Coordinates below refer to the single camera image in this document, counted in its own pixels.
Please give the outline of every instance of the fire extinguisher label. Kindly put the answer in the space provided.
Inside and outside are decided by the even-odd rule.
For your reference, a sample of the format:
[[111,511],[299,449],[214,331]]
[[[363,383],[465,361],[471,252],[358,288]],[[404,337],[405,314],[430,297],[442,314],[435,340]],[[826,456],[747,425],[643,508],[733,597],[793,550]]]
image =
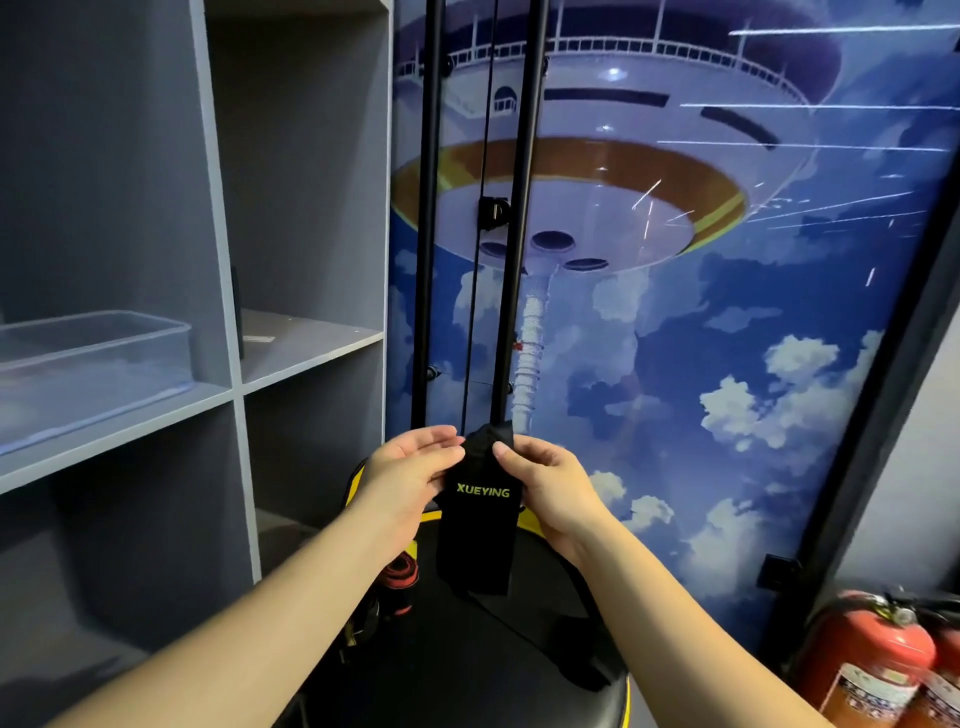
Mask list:
[[960,728],[960,690],[931,673],[907,715],[911,728]]
[[894,685],[845,663],[820,712],[837,728],[887,728],[900,719],[916,685]]

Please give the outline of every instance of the clear plastic container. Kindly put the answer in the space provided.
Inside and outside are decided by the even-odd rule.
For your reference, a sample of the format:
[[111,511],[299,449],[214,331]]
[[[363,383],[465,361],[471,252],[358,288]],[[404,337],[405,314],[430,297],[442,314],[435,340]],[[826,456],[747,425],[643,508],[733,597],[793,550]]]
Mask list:
[[194,384],[179,321],[96,311],[0,326],[0,454]]

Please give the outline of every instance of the black handle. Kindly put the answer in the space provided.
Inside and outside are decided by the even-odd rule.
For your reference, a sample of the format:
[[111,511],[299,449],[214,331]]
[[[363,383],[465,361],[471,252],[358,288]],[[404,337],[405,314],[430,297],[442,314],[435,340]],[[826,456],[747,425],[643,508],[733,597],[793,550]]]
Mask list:
[[427,0],[420,129],[420,203],[417,215],[417,298],[414,314],[414,381],[410,426],[426,425],[427,358],[436,236],[437,164],[440,159],[441,77],[444,70],[444,0]]
[[540,93],[543,90],[549,9],[548,0],[531,0],[530,15],[527,18],[527,50],[523,60],[514,185],[510,198],[513,215],[507,228],[507,254],[503,268],[503,292],[500,295],[500,327],[496,337],[493,369],[493,398],[490,405],[490,421],[493,425],[499,425],[506,420],[508,380],[514,357],[516,302],[520,295],[523,242],[527,232],[527,208],[530,205],[534,141],[537,137],[537,119],[540,116]]

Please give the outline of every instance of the shelving unit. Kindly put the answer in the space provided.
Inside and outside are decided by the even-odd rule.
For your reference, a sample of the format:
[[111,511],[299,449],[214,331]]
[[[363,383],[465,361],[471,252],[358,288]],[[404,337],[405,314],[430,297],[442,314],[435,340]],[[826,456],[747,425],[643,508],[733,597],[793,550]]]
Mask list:
[[5,728],[230,604],[382,441],[391,30],[379,0],[0,7],[2,320],[183,321],[197,381],[0,456]]

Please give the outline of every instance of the fire extinguisher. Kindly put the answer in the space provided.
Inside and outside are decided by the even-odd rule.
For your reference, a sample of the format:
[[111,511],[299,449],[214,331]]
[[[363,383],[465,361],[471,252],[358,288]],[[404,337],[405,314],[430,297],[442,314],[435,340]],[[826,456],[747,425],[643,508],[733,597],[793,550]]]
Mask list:
[[811,620],[796,691],[837,728],[896,725],[935,647],[909,599],[843,592]]
[[933,636],[937,661],[897,728],[960,728],[960,614],[930,609],[918,613]]

